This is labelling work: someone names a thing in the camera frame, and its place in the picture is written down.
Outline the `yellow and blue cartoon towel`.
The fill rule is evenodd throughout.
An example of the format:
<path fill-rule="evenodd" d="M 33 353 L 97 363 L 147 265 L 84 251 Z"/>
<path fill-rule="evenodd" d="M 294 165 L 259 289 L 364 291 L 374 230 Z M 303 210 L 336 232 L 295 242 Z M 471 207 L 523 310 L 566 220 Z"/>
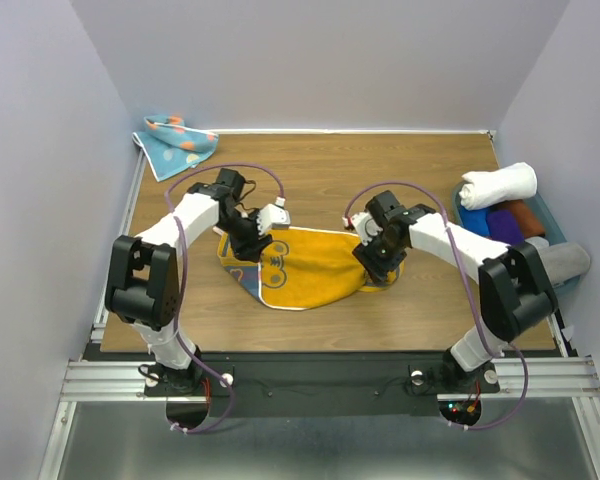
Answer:
<path fill-rule="evenodd" d="M 272 237 L 257 263 L 237 259 L 226 233 L 217 248 L 224 270 L 255 300 L 272 309 L 309 310 L 356 292 L 380 292 L 404 272 L 399 266 L 386 282 L 373 283 L 353 256 L 359 238 L 352 233 L 291 227 L 273 231 Z"/>

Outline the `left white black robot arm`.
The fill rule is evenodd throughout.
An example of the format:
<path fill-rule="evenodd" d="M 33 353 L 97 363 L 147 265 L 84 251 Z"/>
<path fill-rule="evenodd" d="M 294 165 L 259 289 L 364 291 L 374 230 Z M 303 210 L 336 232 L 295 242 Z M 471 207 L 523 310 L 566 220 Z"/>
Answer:
<path fill-rule="evenodd" d="M 104 304 L 139 333 L 153 354 L 154 365 L 140 370 L 151 387 L 164 384 L 190 394 L 202 384 L 199 349 L 179 330 L 193 242 L 218 228 L 227 234 L 237 259 L 258 262 L 272 242 L 271 230 L 290 224 L 282 196 L 244 210 L 248 183 L 238 171 L 222 167 L 214 182 L 188 188 L 151 228 L 137 236 L 121 235 L 112 245 Z"/>

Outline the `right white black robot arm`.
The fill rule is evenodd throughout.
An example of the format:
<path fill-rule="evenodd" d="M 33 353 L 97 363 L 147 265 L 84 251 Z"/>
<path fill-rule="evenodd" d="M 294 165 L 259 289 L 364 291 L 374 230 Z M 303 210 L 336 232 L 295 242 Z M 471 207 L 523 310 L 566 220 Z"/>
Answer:
<path fill-rule="evenodd" d="M 473 327 L 432 372 L 433 382 L 444 388 L 464 389 L 481 368 L 558 308 L 534 246 L 479 236 L 451 222 L 441 204 L 405 207 L 384 190 L 363 211 L 345 213 L 343 224 L 358 236 L 353 255 L 375 284 L 387 282 L 409 250 L 433 255 L 456 267 L 463 284 L 477 284 L 479 293 L 468 297 Z"/>

